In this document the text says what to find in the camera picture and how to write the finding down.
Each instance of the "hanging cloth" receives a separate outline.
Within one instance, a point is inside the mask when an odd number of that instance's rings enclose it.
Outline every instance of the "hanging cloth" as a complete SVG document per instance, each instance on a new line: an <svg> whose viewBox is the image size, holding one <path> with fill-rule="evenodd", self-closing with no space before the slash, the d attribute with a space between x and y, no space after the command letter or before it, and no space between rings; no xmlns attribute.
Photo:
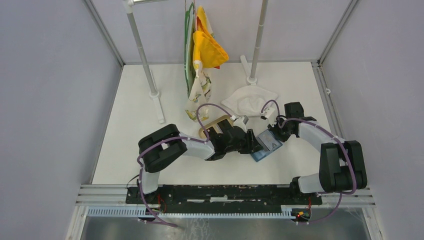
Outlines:
<svg viewBox="0 0 424 240"><path fill-rule="evenodd" d="M214 39L214 33L208 22L203 7L197 10L197 30L193 33L193 68L195 78L190 90L188 101L185 104L185 112L193 121L197 121L196 111L211 98L211 68L219 67L228 61L229 57L225 50ZM202 107L199 118L204 121L209 118L209 108Z"/></svg>

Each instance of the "towel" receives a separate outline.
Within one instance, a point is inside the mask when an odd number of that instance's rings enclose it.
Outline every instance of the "towel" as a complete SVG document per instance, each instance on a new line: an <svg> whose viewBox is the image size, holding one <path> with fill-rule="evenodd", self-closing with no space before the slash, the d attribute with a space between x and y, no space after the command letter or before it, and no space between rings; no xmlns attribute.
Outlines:
<svg viewBox="0 0 424 240"><path fill-rule="evenodd" d="M208 22L203 7L197 10L197 30L193 33L193 68L195 72L188 101L185 104L185 112L193 121L197 121L196 111L211 98L211 68L219 67L228 61L229 57L225 50L214 39L214 33ZM209 118L209 108L202 107L199 118L204 121Z"/></svg>
<svg viewBox="0 0 424 240"><path fill-rule="evenodd" d="M238 116L256 117L261 115L264 104L276 100L278 94L256 85L247 85L237 89L229 98L221 103Z"/></svg>

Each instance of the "metal rod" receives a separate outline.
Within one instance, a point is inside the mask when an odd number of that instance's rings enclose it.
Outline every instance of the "metal rod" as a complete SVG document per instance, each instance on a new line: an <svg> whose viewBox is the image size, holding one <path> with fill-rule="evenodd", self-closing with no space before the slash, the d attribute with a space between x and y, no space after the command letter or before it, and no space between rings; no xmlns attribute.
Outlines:
<svg viewBox="0 0 424 240"><path fill-rule="evenodd" d="M250 78L254 79L256 74L256 66L258 65L259 48L261 47L262 33L264 32L265 15L267 14L268 0L262 0L260 9L259 26L257 27L256 43L254 45L252 67L250 70Z"/></svg>
<svg viewBox="0 0 424 240"><path fill-rule="evenodd" d="M343 16L341 17L340 21L338 22L337 26L335 27L334 32L332 33L330 40L328 41L327 45L324 48L324 51L321 53L321 56L319 57L319 64L322 65L324 60L326 59L329 51L333 47L334 42L336 41L337 37L339 36L340 32L342 31L343 27L345 26L346 21L351 16L351 13L357 6L358 2L360 0L350 0L349 5L346 7L346 10L343 13Z"/></svg>
<svg viewBox="0 0 424 240"><path fill-rule="evenodd" d="M154 2L161 2L165 0L132 0L134 5L136 4L148 4L148 3L154 3Z"/></svg>
<svg viewBox="0 0 424 240"><path fill-rule="evenodd" d="M157 95L158 90L156 90L155 83L153 82L152 73L150 72L149 64L147 62L146 54L143 49L142 40L140 38L139 30L137 29L136 19L134 14L127 13L129 25L131 26L132 34L134 35L135 43L137 44L138 54L140 55L141 62L143 63L144 73L146 74L148 86L150 87L150 94Z"/></svg>

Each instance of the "white cloth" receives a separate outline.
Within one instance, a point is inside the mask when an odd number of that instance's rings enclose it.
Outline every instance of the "white cloth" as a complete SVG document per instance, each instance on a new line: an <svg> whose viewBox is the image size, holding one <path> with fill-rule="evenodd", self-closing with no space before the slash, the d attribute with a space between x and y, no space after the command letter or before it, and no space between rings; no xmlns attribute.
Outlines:
<svg viewBox="0 0 424 240"><path fill-rule="evenodd" d="M229 98L221 103L238 116L255 117L261 115L264 104L277 99L278 94L256 85L247 85L237 89Z"/></svg>

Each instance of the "cable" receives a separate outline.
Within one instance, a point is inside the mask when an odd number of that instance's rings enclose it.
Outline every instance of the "cable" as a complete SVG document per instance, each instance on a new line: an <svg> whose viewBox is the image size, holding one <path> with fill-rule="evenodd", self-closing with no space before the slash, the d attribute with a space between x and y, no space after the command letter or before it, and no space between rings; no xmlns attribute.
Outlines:
<svg viewBox="0 0 424 240"><path fill-rule="evenodd" d="M140 179L141 179L141 176L142 176L142 171L143 171L143 168L141 168L141 170L140 170ZM177 228L178 227L178 225L177 224L175 224L175 223L170 223L170 222L166 222L166 221L164 221L164 220L162 220L162 218L160 218L160 217L158 217L158 215L149 207L149 205L147 204L147 202L146 202L146 199L145 199L145 195L143 194L143 187L142 187L142 183L141 183L141 181L139 181L138 182L138 186L139 186L139 188L140 188L140 195L141 195L141 200L143 201L143 203L144 203L144 205L145 205L145 207L146 207L146 209L149 211L149 213L151 214L151 215L153 215L153 217L156 219L156 220L158 220L159 222L157 222L157 221L145 221L145 223L146 224L160 224L160 225L166 225L166 226L169 226L169 227L173 227L173 228Z"/></svg>
<svg viewBox="0 0 424 240"><path fill-rule="evenodd" d="M267 101L267 102L263 105L262 110L260 111L260 113L263 113L263 112L264 112L265 107L266 107L269 103L271 103L271 102L275 103L275 105L277 106L277 113L278 113L278 116L279 116L279 115L280 115L280 107L278 106L277 101L275 101L274 99L271 99L271 100Z"/></svg>
<svg viewBox="0 0 424 240"><path fill-rule="evenodd" d="M197 118L198 123L200 124L200 127L203 129L204 134L206 135L206 141L205 141L205 142L209 142L209 140L211 139L211 137L209 136L209 133L208 133L208 131L207 131L206 127L203 125L202 121L200 121L200 118L199 118L199 112L200 112L200 109L201 109L202 107L207 106L207 105L217 107L217 108L221 109L222 111L224 111L224 113L226 113L228 116L230 116L230 117L232 116L232 115L231 115L231 114L230 114L227 110L225 110L225 109L224 109L222 106L220 106L220 105L217 105L217 104L214 104L214 103L204 103L204 104L200 105L200 106L197 108L197 110L196 110L196 118Z"/></svg>
<svg viewBox="0 0 424 240"><path fill-rule="evenodd" d="M151 214L151 215L152 215L152 216L153 216L156 220L158 220L158 221L159 221L159 222L157 222L157 221L145 221L145 223L149 223L149 224L167 225L167 226L170 226L170 227L173 227L173 228L177 228L177 227L178 227L178 225L176 225L176 224L174 224L174 223L166 222L166 221L162 220L160 217L158 217L158 215L157 215L155 212L153 212L153 211L152 211L152 209L149 207L148 203L146 202L145 196L144 196L144 194L143 194L143 187L142 187L142 175L143 175L143 167L144 167L144 165L142 164L141 159L143 158L143 156L144 156L146 153L148 153L148 152L149 152L149 151L151 151L152 149L154 149L154 148L156 148L156 147L158 147L158 146L160 146L160 145L162 145L162 144L165 144L165 143L171 142L171 141L175 141L175 140L189 140L189 141L195 141L195 142L203 143L203 144L205 144L205 143L209 142L209 140L210 140L210 136L209 136L209 134L208 134L208 131L206 130L205 126L202 124L202 121L200 121L200 119L199 119L199 110L200 110L200 108L202 108L203 106L206 106L206 105L215 106L215 107L217 107L217 108L221 109L222 111L224 111L227 115L231 116L231 114L230 114L227 110L225 110L224 108L222 108L221 106L219 106L219 105L217 105L217 104L214 104L214 103L205 103L205 104L200 105L200 106L197 108L197 111L196 111L196 117L197 117L197 121L199 122L199 124L200 124L201 128L204 130L204 133L205 133L205 135L206 135L206 140L201 140L201 139L191 138L191 137L186 137L186 136L174 136L174 137L170 137L170 138L164 139L164 140L162 140L162 141L160 141L160 142L157 142L157 143L153 144L152 146L150 146L150 147L148 147L146 150L144 150L142 153L140 153L140 155L137 157L137 163L138 163L138 164L140 164L140 167L141 167L141 169L140 169L140 174L139 174L139 180L138 180L138 185L139 185L139 188L140 188L141 200L143 201L143 204L145 205L145 207L146 207L146 209L149 211L149 213L150 213L150 214Z"/></svg>
<svg viewBox="0 0 424 240"><path fill-rule="evenodd" d="M138 176L140 176L140 174L135 175L133 178L131 178L131 180L128 181L128 183L126 184L126 189L128 190L128 184L131 183L132 180L136 179Z"/></svg>
<svg viewBox="0 0 424 240"><path fill-rule="evenodd" d="M275 105L277 106L277 109L279 109L279 106L278 106L278 103L276 102L276 101L273 101L274 103L275 103ZM323 127L321 127L320 125L318 125L318 124L315 124L315 123L312 123L312 122L309 122L309 121L306 121L306 120L303 120L303 119L299 119L299 118L287 118L286 120L284 120L283 122L282 122L282 124L280 125L280 124L278 124L278 126L282 129L283 127L284 127L284 125L288 122L288 121L298 121L298 122L301 122L301 123L306 123L306 124L309 124L309 125L312 125L312 126L314 126L314 127L316 127L317 129L319 129L319 130L321 130L323 133L325 133L326 135L328 135L330 138L332 138L339 146L340 146L340 148L341 148L341 151L343 152L343 155L344 155L344 158L346 159L346 162L347 162L347 167L349 168L349 172L350 172L350 176L351 176L351 178L352 178L352 191L350 191L350 192L344 192L344 191L342 191L342 192L340 192L340 197L338 198L338 202L337 202L337 204L335 205L335 207L333 208L333 210L327 215L327 216L325 216L325 217L323 217L323 218L320 218L320 219L317 219L317 220L313 220L313 221L308 221L307 223L300 223L300 224L311 224L311 223L318 223L318 222L321 222L321 221L323 221L323 220L325 220L325 219L327 219L327 218L329 218L329 217L331 217L336 211L337 211L337 209L339 208L339 206L340 206L340 203L342 202L342 197L343 197L343 194L346 194L346 195L353 195L354 193L355 193L355 191L356 191L356 189L357 189L357 181L356 181L356 178L355 178L355 173L354 173L354 169L352 168L352 164L351 164L351 160L349 159L349 156L348 156L348 153L346 152L346 149L345 149L345 147L343 146L343 144L342 144L342 142L337 138L337 137L335 137L333 134L331 134L329 131L327 131L325 128L323 128Z"/></svg>
<svg viewBox="0 0 424 240"><path fill-rule="evenodd" d="M346 194L346 195L353 195L355 193L355 191L357 190L357 180L356 180L356 177L355 177L355 173L354 173L354 169L352 167L351 160L349 159L349 156L348 156L348 152L346 151L342 142L336 136L331 134L329 131L327 131L325 128L321 127L320 125L312 123L310 121L303 120L303 119L288 118L288 119L284 120L281 125L278 125L278 126L282 129L284 127L284 125L289 121L298 121L298 122L301 122L301 123L305 123L305 124L314 126L317 129L321 130L326 135L328 135L330 138L332 138L340 146L341 151L343 152L344 158L346 159L347 167L349 168L349 172L350 172L350 176L352 178L352 191L349 191L349 192L342 191L341 193Z"/></svg>

